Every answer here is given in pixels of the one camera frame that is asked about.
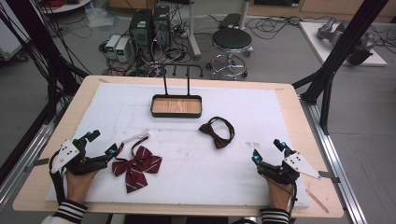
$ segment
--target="black and white striped cuff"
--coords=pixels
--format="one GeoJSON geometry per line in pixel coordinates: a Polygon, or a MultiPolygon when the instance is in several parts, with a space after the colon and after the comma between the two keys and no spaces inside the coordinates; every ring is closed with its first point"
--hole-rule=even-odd
{"type": "Polygon", "coordinates": [[[285,223],[289,224],[289,214],[283,209],[265,208],[261,209],[262,224],[285,223]]]}
{"type": "Polygon", "coordinates": [[[58,211],[53,215],[54,217],[61,217],[73,223],[81,223],[88,207],[75,203],[73,201],[65,200],[61,203],[58,211]]]}

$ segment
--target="person's left hand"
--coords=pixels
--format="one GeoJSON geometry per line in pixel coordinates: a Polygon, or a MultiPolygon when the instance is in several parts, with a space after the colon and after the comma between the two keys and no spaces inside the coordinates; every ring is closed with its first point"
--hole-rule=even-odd
{"type": "Polygon", "coordinates": [[[67,199],[83,204],[87,198],[91,182],[98,172],[94,171],[85,175],[73,175],[67,171],[67,199]]]}

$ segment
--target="bow tie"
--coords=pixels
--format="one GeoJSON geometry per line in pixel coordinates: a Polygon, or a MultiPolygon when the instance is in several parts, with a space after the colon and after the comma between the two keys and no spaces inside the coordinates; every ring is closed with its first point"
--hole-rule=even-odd
{"type": "Polygon", "coordinates": [[[223,119],[221,117],[214,117],[212,118],[208,123],[203,124],[200,128],[199,131],[209,134],[210,136],[212,136],[214,142],[215,142],[215,146],[217,149],[222,148],[222,147],[227,147],[228,144],[231,143],[231,141],[233,140],[233,136],[235,135],[235,130],[233,129],[233,125],[231,125],[231,123],[227,120],[227,119],[223,119]],[[220,136],[218,136],[215,131],[213,130],[212,127],[212,123],[215,122],[216,120],[221,120],[223,121],[230,132],[230,138],[229,139],[224,139],[221,138],[220,136]]]}
{"type": "Polygon", "coordinates": [[[157,174],[163,158],[152,155],[147,148],[140,146],[133,159],[129,161],[125,159],[117,160],[112,164],[113,174],[119,176],[125,172],[126,190],[130,193],[148,185],[144,173],[157,174]]]}

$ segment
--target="floor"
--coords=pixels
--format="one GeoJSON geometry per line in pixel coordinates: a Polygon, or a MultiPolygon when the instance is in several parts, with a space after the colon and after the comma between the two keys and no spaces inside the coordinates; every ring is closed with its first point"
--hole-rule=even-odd
{"type": "MultiPolygon", "coordinates": [[[[106,60],[98,46],[112,34],[122,34],[129,26],[128,15],[117,14],[115,26],[89,29],[84,11],[60,15],[61,21],[72,33],[64,36],[69,48],[93,74],[106,69],[106,60]]],[[[218,26],[210,17],[197,17],[196,27],[201,33],[213,33],[218,26]]],[[[396,36],[396,27],[378,24],[378,30],[391,29],[396,36]]],[[[253,38],[254,52],[244,60],[248,76],[238,81],[293,83],[316,72],[321,65],[303,32],[296,27],[285,26],[274,38],[263,40],[247,29],[253,38]]],[[[202,57],[197,63],[205,67],[219,52],[210,46],[211,37],[196,36],[202,57]]],[[[62,53],[59,39],[54,39],[62,53]]],[[[346,174],[359,200],[368,223],[396,222],[396,57],[385,48],[375,47],[376,52],[388,63],[385,67],[342,66],[333,81],[332,101],[329,116],[329,132],[337,149],[346,174]]],[[[205,70],[204,79],[211,78],[205,70]]],[[[230,80],[229,77],[215,79],[230,80]]],[[[35,120],[47,102],[47,83],[28,61],[12,60],[0,67],[0,164],[18,144],[21,137],[35,120]]],[[[306,87],[297,90],[303,93],[306,87]]],[[[28,213],[12,210],[12,201],[18,192],[8,199],[0,211],[2,223],[39,223],[49,213],[28,213]]],[[[105,223],[107,214],[88,214],[83,223],[105,223]]],[[[175,218],[181,223],[182,218],[175,218]]],[[[351,223],[346,213],[343,217],[298,218],[296,223],[351,223]]]]}

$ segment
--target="stool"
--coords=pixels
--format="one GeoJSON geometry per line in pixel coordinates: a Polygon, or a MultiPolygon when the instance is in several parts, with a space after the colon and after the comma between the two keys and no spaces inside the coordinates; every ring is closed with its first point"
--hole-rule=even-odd
{"type": "Polygon", "coordinates": [[[212,44],[216,49],[225,51],[224,54],[216,56],[211,63],[206,65],[207,68],[213,69],[212,79],[216,74],[233,77],[233,80],[236,80],[237,76],[248,76],[245,62],[240,57],[233,55],[244,51],[249,56],[251,37],[248,33],[234,28],[223,28],[213,34],[212,44]]]}

